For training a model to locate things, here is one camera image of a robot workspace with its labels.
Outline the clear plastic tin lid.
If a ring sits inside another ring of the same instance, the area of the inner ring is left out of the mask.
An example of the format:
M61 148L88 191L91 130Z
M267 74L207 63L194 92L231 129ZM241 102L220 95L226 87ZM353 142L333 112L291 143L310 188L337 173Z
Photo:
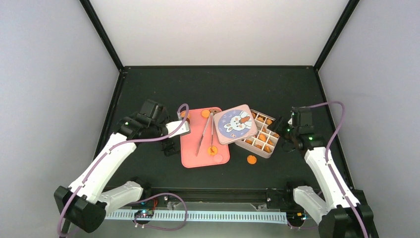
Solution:
M222 145L249 138L258 132L254 116L246 104L216 113L214 125Z

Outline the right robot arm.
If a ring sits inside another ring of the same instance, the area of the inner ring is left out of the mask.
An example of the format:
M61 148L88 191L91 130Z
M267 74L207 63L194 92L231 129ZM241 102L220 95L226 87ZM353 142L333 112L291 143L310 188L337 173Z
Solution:
M301 206L317 223L321 238L368 238L373 212L362 204L340 175L324 137L314 129L308 107L293 108L290 119L279 117L268 130L291 142L313 172L321 190L294 186L282 193L290 208Z

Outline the white divided cookie tin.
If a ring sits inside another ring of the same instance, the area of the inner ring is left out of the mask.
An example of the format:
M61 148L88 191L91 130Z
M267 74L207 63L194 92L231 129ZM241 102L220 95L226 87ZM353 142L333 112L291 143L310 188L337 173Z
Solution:
M272 156L279 141L279 134L268 129L275 119L266 114L251 109L257 126L257 133L251 137L236 141L235 144L258 156L268 159Z

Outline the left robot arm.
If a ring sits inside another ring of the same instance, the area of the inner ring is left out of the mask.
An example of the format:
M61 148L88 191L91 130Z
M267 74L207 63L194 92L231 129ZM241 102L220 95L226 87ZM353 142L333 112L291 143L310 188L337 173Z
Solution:
M54 199L60 213L57 233L63 221L69 221L87 233L95 231L105 217L119 208L141 199L144 188L135 181L104 191L105 186L122 163L141 143L162 142L171 145L175 136L190 133L190 125L181 111L189 112L188 104L177 111L177 120L171 121L164 105L147 100L138 112L122 118L106 145L86 170L69 186L59 186Z

